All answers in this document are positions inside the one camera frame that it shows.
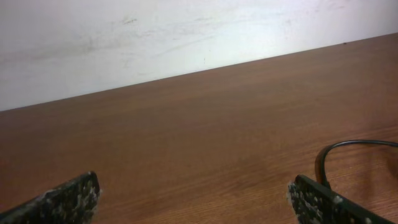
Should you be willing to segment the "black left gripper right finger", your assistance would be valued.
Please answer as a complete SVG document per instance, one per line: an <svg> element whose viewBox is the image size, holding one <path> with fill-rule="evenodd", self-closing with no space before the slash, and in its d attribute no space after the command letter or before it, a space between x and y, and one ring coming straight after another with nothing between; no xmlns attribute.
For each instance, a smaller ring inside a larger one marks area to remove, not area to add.
<svg viewBox="0 0 398 224"><path fill-rule="evenodd" d="M305 175L288 184L287 198L299 224L393 224Z"/></svg>

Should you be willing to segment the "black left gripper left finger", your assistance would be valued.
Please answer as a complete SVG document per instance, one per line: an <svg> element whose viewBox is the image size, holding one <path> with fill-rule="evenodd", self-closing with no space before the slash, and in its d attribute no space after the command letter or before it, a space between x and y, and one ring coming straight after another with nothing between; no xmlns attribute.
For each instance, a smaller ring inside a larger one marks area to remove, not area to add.
<svg viewBox="0 0 398 224"><path fill-rule="evenodd" d="M89 171L1 213L1 224L89 224L101 189Z"/></svg>

